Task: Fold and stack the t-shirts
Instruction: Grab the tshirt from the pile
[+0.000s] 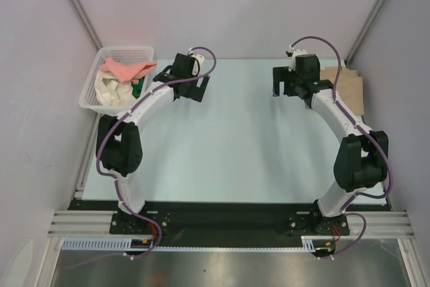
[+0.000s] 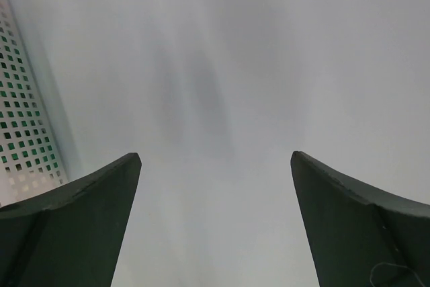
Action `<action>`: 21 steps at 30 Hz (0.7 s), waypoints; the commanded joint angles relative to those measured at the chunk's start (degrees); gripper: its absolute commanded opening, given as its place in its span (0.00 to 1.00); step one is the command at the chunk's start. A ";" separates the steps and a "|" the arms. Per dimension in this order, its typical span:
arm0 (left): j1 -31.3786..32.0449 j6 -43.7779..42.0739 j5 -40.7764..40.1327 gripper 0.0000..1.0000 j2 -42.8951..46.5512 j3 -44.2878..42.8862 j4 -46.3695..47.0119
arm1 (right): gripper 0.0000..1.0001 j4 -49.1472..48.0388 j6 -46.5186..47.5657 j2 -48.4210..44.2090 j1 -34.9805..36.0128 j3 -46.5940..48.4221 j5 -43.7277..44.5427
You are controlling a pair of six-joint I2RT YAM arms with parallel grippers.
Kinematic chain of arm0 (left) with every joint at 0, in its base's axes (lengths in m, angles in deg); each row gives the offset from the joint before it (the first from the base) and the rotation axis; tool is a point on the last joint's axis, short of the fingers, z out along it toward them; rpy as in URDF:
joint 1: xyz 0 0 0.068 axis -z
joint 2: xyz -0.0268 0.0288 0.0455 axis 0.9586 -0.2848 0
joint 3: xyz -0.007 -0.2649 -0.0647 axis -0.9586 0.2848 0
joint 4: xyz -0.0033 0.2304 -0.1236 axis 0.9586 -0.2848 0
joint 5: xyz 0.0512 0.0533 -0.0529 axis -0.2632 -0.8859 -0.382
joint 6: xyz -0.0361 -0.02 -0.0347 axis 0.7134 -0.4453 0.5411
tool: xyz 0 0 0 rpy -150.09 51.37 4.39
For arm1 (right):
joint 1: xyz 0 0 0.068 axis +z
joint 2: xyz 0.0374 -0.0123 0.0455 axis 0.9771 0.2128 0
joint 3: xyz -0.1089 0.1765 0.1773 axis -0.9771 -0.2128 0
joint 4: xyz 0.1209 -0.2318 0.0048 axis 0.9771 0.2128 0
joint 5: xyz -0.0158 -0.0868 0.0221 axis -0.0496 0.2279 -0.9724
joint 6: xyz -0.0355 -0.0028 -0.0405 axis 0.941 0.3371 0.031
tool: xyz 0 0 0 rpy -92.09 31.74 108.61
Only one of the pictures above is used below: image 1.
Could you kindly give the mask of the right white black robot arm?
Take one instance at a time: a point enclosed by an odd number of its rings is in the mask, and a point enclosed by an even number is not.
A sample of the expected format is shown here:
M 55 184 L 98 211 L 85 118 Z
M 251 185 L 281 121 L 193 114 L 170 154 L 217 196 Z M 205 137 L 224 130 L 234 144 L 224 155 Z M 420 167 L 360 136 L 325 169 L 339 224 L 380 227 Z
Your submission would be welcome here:
M 273 68 L 273 96 L 299 97 L 326 122 L 339 141 L 333 166 L 335 181 L 311 206 L 306 218 L 297 219 L 297 231 L 330 235 L 347 224 L 344 211 L 366 190 L 386 180 L 388 136 L 365 125 L 341 99 L 335 86 L 320 77 L 320 61 L 305 50 L 288 53 L 286 67 Z

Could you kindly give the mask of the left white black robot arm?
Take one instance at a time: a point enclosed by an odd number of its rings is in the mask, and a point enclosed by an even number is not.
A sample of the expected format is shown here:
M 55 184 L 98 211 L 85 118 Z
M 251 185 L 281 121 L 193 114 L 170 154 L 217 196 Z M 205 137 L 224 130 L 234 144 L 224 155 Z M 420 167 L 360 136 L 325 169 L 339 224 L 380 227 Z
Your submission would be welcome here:
M 118 199 L 111 234 L 162 234 L 160 225 L 142 212 L 145 198 L 134 176 L 144 156 L 140 135 L 155 115 L 174 101 L 203 100 L 210 74 L 202 72 L 205 58 L 198 50 L 194 47 L 186 54 L 176 54 L 173 63 L 153 77 L 136 103 L 99 120 L 95 167 L 100 176 L 113 181 Z

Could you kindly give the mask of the pink t shirt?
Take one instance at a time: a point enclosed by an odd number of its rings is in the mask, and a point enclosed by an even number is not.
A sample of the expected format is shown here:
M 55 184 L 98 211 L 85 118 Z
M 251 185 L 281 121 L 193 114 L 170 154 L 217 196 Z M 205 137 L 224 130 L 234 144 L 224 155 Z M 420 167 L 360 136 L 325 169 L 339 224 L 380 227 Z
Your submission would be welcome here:
M 140 79 L 147 76 L 156 67 L 157 64 L 150 61 L 125 65 L 124 63 L 115 61 L 113 58 L 107 58 L 99 70 L 104 73 L 110 73 L 121 84 L 128 82 L 137 84 Z

